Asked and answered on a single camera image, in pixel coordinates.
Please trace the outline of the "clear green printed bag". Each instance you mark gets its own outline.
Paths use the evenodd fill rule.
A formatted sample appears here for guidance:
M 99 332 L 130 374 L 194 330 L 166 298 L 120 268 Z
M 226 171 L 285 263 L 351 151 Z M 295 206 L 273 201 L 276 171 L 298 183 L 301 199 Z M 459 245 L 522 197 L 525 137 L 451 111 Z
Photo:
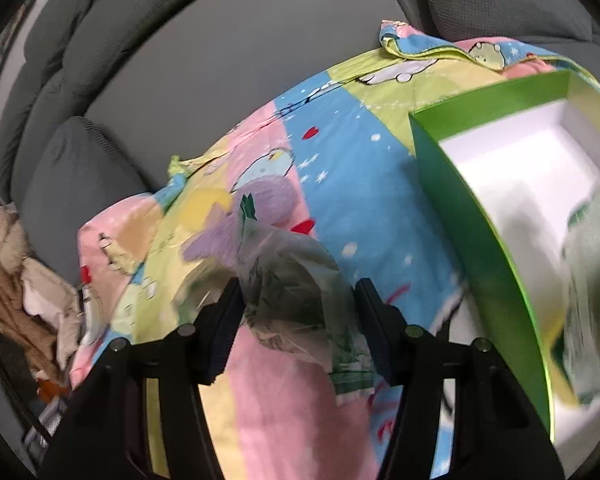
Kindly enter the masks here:
M 337 401 L 349 402 L 372 392 L 375 367 L 338 263 L 312 236 L 283 227 L 296 201 L 294 190 L 241 188 L 230 211 L 210 212 L 182 257 L 212 258 L 234 272 L 245 322 L 260 344 L 320 366 Z

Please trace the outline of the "beige brown clothing pile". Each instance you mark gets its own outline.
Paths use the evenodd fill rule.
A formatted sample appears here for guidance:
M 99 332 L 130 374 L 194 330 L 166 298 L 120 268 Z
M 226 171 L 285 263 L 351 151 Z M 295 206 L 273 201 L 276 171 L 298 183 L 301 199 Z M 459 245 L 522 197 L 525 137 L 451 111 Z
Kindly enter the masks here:
M 15 207 L 0 206 L 0 332 L 23 351 L 45 403 L 70 391 L 81 321 L 78 291 L 32 256 Z

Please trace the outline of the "small grey cushion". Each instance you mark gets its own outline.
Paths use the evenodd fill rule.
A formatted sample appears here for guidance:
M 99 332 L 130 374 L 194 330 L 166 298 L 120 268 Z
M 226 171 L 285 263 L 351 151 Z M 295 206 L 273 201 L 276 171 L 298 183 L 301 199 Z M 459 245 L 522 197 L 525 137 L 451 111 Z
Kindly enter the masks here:
M 17 210 L 35 257 L 76 286 L 79 229 L 119 200 L 146 191 L 114 144 L 88 119 L 74 116 L 53 133 Z

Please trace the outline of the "green white storage box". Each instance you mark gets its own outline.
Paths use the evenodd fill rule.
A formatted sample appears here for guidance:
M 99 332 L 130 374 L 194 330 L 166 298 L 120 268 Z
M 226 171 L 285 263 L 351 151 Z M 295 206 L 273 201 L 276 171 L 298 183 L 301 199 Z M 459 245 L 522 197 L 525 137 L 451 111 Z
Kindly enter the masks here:
M 581 405 L 552 348 L 566 317 L 568 224 L 600 187 L 600 91 L 561 70 L 471 90 L 411 114 L 422 188 L 495 344 L 554 439 L 565 473 L 600 457 L 600 396 Z

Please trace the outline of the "colourful cartoon blanket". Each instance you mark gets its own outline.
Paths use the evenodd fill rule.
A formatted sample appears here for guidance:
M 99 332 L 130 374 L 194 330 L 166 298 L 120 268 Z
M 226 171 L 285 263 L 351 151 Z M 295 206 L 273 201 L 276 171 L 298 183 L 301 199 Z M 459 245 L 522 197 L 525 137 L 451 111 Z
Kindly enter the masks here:
M 348 280 L 370 278 L 410 321 L 431 325 L 460 293 L 460 266 L 417 179 L 408 113 L 480 87 L 576 63 L 507 38 L 459 42 L 385 22 L 380 48 L 298 84 L 195 159 L 173 159 L 154 194 L 120 200 L 82 228 L 94 302 L 70 372 L 81 388 L 106 345 L 159 339 L 228 280 L 245 193 L 279 186 L 260 219 L 318 240 Z M 228 374 L 202 400 L 223 470 L 236 479 L 367 479 L 398 390 L 378 376 L 341 399 L 316 364 L 240 330 Z

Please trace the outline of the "grey corner sofa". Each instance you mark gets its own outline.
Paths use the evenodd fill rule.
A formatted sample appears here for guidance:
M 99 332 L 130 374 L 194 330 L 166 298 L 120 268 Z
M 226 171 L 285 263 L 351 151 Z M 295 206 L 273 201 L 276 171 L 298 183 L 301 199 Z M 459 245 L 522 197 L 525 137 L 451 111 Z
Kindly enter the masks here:
M 591 41 L 518 39 L 600 81 L 600 0 L 579 1 Z M 382 20 L 448 39 L 426 0 L 41 0 L 9 59 L 0 197 L 23 198 L 50 135 L 72 116 L 104 128 L 158 185 L 172 154 L 204 151 L 297 82 L 372 50 Z

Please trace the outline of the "grey sofa throw pillow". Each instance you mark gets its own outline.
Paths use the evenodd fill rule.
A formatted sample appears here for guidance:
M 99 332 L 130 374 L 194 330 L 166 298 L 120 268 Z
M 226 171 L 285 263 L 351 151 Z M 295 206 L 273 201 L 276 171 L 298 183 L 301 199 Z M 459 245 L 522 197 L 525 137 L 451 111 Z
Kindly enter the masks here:
M 594 20 L 579 0 L 426 0 L 448 39 L 505 36 L 591 41 Z

